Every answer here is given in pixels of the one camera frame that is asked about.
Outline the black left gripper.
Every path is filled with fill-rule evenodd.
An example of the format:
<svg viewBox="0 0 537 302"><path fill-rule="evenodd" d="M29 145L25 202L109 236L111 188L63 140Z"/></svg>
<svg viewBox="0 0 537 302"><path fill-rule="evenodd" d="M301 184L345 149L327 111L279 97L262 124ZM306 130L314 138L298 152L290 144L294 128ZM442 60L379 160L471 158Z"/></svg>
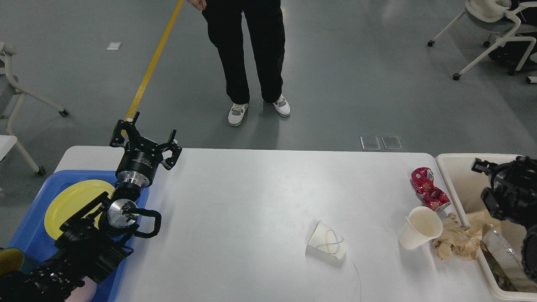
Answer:
<svg viewBox="0 0 537 302"><path fill-rule="evenodd" d="M150 187L159 164L171 170L180 157L182 147L177 145L176 130L172 130L166 143L143 140L136 128L139 114L136 112L132 119L117 121L109 145L125 149L115 173L117 180Z"/></svg>

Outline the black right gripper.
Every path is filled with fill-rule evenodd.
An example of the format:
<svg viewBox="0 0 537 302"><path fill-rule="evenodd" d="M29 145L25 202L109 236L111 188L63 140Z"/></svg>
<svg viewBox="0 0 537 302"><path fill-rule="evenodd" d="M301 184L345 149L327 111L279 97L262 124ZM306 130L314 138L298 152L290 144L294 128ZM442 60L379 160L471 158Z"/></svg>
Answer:
<svg viewBox="0 0 537 302"><path fill-rule="evenodd" d="M471 170L490 176L491 195L495 198L522 196L522 160L497 164L476 157Z"/></svg>

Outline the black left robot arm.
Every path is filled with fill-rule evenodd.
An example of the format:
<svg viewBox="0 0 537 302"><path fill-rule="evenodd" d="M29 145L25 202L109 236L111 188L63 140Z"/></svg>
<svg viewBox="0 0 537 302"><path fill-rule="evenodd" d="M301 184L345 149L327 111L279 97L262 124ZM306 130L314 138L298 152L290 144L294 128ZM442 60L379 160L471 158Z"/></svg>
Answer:
<svg viewBox="0 0 537 302"><path fill-rule="evenodd" d="M162 225L156 210L140 208L142 191L153 184L159 166L171 170L182 147L176 130L166 143L141 136L132 120L117 121L109 145L123 148L112 194L102 192L69 216L59 227L57 252L30 273L1 275L2 302L63 302L84 286L88 277L101 283L133 253L131 237L155 237Z"/></svg>

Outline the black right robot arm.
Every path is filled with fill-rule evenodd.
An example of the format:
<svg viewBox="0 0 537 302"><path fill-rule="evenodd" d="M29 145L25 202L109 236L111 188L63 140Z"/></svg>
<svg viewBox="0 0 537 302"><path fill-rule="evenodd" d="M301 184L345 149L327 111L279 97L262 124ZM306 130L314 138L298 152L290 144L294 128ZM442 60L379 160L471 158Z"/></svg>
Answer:
<svg viewBox="0 0 537 302"><path fill-rule="evenodd" d="M537 279L537 163L528 156L517 156L508 163L475 158L471 170L489 177L490 186L481 200L492 218L508 220L525 227L522 242L522 269L529 280Z"/></svg>

